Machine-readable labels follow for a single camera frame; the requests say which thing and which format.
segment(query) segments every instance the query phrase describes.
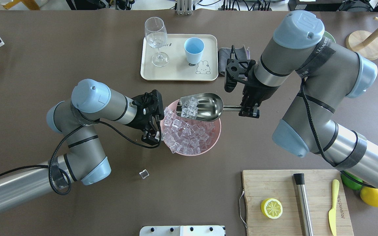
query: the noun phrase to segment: lime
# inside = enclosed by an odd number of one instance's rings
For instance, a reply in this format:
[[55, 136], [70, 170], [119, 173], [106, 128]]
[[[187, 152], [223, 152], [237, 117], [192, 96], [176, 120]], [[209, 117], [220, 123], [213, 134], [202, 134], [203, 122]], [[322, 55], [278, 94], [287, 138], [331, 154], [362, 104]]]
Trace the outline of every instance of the lime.
[[262, 213], [271, 219], [277, 219], [282, 215], [282, 204], [275, 198], [267, 198], [261, 203]]
[[361, 199], [373, 207], [378, 207], [378, 189], [363, 187], [360, 191]]
[[[358, 177], [355, 177], [353, 175], [351, 175], [350, 173], [348, 172], [345, 172], [347, 175], [351, 176], [352, 178], [356, 179], [357, 181], [359, 182], [363, 182], [360, 178]], [[341, 174], [341, 179], [342, 179], [342, 182], [343, 184], [345, 184], [345, 186], [347, 186], [348, 188], [350, 189], [353, 189], [353, 190], [360, 190], [362, 185], [361, 184], [357, 184], [356, 182], [352, 181], [351, 179], [349, 179], [348, 177], [346, 177], [343, 173]]]

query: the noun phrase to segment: light blue joint cap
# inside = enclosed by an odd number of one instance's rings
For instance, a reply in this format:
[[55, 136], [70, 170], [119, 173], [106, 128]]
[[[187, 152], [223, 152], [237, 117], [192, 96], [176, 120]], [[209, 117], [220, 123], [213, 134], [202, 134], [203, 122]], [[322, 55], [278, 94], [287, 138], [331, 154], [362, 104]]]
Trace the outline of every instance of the light blue joint cap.
[[273, 32], [273, 40], [286, 48], [304, 49], [316, 45], [322, 40], [325, 26], [311, 12], [295, 10], [282, 20]]
[[354, 88], [346, 96], [348, 98], [356, 98], [365, 93], [366, 90], [374, 83], [377, 77], [377, 66], [366, 58], [363, 58], [357, 53], [360, 60], [360, 69], [358, 71], [357, 82], [355, 82]]
[[76, 109], [94, 113], [103, 109], [111, 99], [110, 88], [93, 79], [83, 79], [72, 91], [71, 101]]
[[108, 177], [112, 169], [110, 168], [108, 157], [105, 157], [101, 163], [99, 163], [96, 168], [94, 168], [88, 175], [86, 175], [81, 182], [84, 185], [94, 184], [100, 180]]
[[284, 120], [279, 121], [278, 127], [272, 135], [272, 140], [297, 157], [304, 157], [310, 151], [298, 133]]
[[48, 123], [48, 126], [53, 130], [55, 131], [56, 133], [62, 133], [60, 130], [58, 130], [58, 128], [56, 127], [55, 125], [55, 121], [54, 121], [54, 114], [55, 114], [55, 109], [57, 108], [57, 106], [61, 103], [63, 103], [64, 101], [62, 102], [59, 102], [58, 104], [56, 104], [55, 106], [53, 106], [51, 109], [49, 109], [48, 113], [46, 114], [46, 123]]

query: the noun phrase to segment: glass base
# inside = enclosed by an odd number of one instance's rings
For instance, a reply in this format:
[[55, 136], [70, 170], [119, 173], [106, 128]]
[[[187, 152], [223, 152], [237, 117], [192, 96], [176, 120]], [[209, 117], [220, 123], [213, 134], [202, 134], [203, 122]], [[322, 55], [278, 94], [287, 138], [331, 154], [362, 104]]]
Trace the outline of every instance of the glass base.
[[164, 52], [160, 53], [160, 57], [158, 56], [158, 53], [153, 55], [153, 64], [158, 67], [163, 67], [168, 64], [168, 55]]

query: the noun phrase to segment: gray cloth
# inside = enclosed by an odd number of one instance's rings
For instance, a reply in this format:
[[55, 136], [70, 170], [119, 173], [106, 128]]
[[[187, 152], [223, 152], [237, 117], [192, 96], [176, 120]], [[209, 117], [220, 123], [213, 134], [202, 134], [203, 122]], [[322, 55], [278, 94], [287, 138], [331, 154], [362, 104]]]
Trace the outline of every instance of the gray cloth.
[[[221, 75], [225, 74], [225, 67], [227, 66], [227, 59], [230, 58], [231, 48], [220, 48], [218, 50], [218, 71]], [[250, 60], [249, 47], [246, 49], [243, 45], [241, 48], [236, 48], [235, 53], [239, 60]]]

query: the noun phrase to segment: metal muddler with black tip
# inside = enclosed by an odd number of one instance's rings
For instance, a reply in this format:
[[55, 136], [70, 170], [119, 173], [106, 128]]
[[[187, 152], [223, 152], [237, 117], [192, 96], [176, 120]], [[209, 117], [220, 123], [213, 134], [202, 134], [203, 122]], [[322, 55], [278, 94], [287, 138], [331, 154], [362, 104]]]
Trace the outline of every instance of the metal muddler with black tip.
[[304, 184], [304, 173], [294, 174], [294, 180], [297, 185], [298, 195], [300, 197], [300, 206], [303, 217], [303, 233], [306, 236], [313, 236], [309, 204], [307, 203], [306, 185]]

